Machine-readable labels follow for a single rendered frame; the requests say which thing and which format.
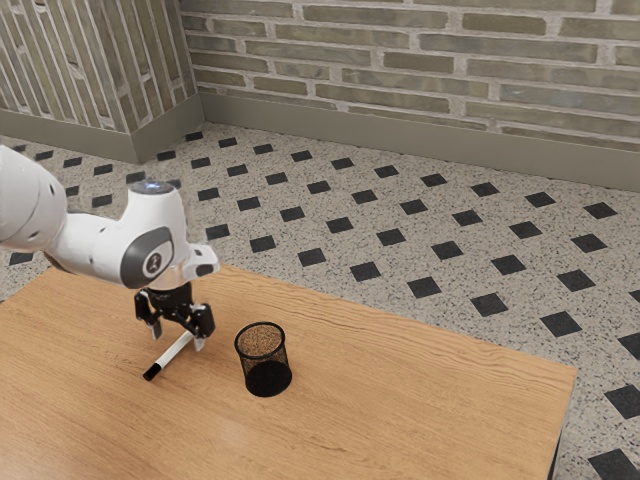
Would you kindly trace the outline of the black mesh pen holder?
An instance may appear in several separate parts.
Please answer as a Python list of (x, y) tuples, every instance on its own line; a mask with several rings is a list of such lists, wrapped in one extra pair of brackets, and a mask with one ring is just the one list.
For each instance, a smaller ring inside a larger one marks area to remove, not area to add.
[(285, 339), (282, 327), (268, 321), (249, 324), (236, 335), (245, 387), (254, 396), (274, 397), (289, 387), (293, 374)]

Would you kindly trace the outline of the white marker pen black cap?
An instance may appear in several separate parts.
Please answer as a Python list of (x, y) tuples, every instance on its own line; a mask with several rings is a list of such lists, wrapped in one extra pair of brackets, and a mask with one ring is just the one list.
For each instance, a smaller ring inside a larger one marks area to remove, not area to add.
[(144, 380), (152, 381), (182, 349), (194, 339), (194, 335), (188, 331), (184, 332), (166, 351), (160, 355), (156, 361), (143, 373)]

